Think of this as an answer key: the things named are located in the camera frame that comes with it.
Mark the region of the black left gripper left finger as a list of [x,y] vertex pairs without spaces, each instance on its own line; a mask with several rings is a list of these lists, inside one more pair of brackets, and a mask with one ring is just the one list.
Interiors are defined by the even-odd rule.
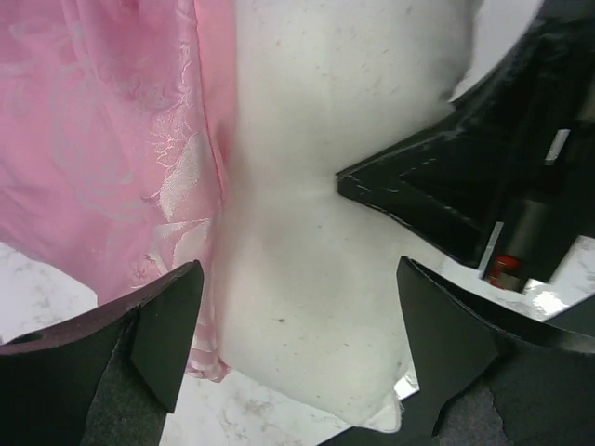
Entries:
[[4,445],[157,445],[204,285],[199,262],[1,346]]

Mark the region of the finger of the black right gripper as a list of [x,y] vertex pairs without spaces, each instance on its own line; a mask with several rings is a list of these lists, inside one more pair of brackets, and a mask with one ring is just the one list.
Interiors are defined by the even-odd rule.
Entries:
[[507,138],[408,138],[340,171],[337,191],[477,268],[509,205],[510,150]]

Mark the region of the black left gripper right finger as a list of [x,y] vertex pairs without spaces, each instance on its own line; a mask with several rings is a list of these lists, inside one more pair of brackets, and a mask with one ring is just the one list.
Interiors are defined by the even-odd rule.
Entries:
[[397,284],[419,390],[403,403],[403,445],[435,445],[473,388],[514,445],[594,442],[594,338],[475,295],[409,257]]

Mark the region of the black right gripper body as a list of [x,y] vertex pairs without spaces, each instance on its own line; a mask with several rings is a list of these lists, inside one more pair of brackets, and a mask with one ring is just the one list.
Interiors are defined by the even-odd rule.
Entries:
[[594,5],[546,1],[456,103],[447,204],[472,227],[456,259],[495,287],[549,280],[594,232]]

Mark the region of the white pillow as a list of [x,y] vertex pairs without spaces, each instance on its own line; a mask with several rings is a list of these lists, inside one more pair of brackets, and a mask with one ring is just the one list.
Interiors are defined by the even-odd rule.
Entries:
[[213,289],[232,369],[379,432],[410,365],[401,256],[443,263],[337,193],[339,171],[437,123],[535,1],[238,1],[238,128]]

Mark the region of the pink satin pillowcase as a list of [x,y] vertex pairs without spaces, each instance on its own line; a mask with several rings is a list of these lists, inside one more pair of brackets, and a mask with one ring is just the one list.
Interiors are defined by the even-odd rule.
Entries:
[[212,269],[236,119],[229,1],[1,5],[1,240],[106,304]]

